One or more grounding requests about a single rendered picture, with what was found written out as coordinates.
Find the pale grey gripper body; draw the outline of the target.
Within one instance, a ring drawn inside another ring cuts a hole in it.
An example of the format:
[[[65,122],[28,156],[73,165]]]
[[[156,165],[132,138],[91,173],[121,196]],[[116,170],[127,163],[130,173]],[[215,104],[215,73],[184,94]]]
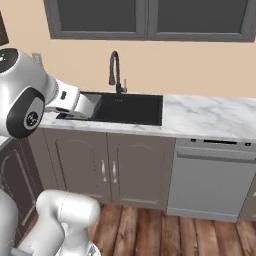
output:
[[[81,117],[91,118],[100,99],[101,95],[99,94],[81,94],[73,113]]]

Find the black sink basin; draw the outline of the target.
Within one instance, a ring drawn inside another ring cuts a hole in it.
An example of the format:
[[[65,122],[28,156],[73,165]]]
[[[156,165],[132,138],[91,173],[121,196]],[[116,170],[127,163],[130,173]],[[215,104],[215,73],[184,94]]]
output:
[[[106,92],[83,92],[92,100],[95,110],[90,118],[80,118],[59,113],[57,119],[137,125],[162,125],[163,96],[146,94],[117,94]]]

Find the black curved tap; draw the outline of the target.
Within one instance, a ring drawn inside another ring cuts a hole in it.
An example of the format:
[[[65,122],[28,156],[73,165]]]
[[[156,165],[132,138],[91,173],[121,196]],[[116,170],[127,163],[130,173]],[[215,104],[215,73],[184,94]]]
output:
[[[119,55],[117,51],[113,51],[110,56],[109,84],[116,86],[117,94],[120,94],[122,92],[122,87],[120,83]]]

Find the grey-brown cupboard door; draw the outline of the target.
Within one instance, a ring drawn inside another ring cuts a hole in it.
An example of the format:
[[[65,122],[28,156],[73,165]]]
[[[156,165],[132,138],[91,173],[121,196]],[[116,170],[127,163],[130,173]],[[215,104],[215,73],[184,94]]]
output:
[[[58,185],[67,191],[111,202],[107,137],[102,132],[45,129],[45,139]],[[105,161],[107,182],[103,181]]]
[[[107,134],[112,201],[132,207],[167,207],[175,139]],[[116,161],[117,183],[113,182]]]

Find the dark brown cupboard run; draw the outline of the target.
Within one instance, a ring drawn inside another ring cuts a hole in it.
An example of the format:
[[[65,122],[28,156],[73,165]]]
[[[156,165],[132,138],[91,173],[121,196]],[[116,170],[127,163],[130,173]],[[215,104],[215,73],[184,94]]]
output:
[[[18,208],[17,246],[36,215],[36,199],[43,190],[27,139],[12,140],[0,151],[0,188]]]

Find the grey dishwasher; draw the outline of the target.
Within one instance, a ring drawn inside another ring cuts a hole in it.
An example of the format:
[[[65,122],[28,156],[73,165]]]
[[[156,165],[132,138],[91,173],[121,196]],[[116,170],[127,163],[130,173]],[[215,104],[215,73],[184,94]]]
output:
[[[181,157],[177,155],[179,147],[256,153],[256,143],[190,138],[178,139],[175,144],[167,213],[236,221],[256,175],[256,162]]]

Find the grey-brown cupboard beside dishwasher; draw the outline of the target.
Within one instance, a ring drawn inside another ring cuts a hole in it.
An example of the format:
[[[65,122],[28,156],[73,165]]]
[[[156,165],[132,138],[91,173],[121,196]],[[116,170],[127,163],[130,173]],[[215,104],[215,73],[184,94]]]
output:
[[[256,221],[256,175],[253,178],[239,217],[245,220]]]

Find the dark brown wall cupboard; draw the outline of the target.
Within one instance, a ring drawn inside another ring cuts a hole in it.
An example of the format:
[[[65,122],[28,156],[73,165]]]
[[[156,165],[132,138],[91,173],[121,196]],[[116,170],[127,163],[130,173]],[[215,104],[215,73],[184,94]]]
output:
[[[6,32],[2,14],[0,12],[0,46],[3,46],[8,43],[9,43],[8,35]]]

